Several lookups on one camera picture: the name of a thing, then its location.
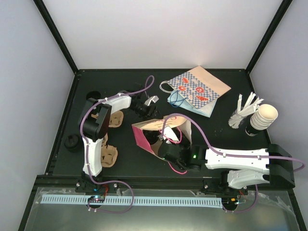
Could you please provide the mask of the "cream pink Cakes paper bag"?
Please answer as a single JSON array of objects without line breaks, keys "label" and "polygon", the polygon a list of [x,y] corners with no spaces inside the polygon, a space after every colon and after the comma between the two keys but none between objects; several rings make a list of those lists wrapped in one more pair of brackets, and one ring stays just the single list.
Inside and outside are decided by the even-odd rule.
[{"label": "cream pink Cakes paper bag", "polygon": [[[168,120],[151,119],[132,125],[136,144],[145,151],[159,157],[159,148],[163,143],[192,145],[191,122],[182,116],[171,116]],[[176,165],[169,163],[170,168],[180,175],[188,171],[181,170]]]}]

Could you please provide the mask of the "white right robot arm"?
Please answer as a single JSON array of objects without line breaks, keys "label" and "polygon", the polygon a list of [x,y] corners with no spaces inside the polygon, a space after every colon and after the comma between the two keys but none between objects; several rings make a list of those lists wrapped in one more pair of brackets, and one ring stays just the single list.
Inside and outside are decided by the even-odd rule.
[{"label": "white right robot arm", "polygon": [[257,184],[275,188],[294,188],[291,155],[282,147],[270,144],[257,150],[228,150],[201,145],[163,143],[158,157],[181,170],[224,169],[219,189],[229,194],[235,189]]}]

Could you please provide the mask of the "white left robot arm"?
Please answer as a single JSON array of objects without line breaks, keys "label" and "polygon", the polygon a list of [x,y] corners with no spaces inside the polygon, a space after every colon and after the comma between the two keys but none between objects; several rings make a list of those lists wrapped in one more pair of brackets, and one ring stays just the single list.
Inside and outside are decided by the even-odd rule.
[{"label": "white left robot arm", "polygon": [[142,101],[141,95],[141,91],[124,91],[109,98],[86,100],[80,117],[79,129],[84,143],[83,172],[90,176],[86,186],[92,192],[98,192],[103,188],[103,179],[98,177],[103,168],[101,145],[108,132],[111,115],[123,109],[130,109],[142,119],[161,118],[155,105],[159,100],[158,96]]}]

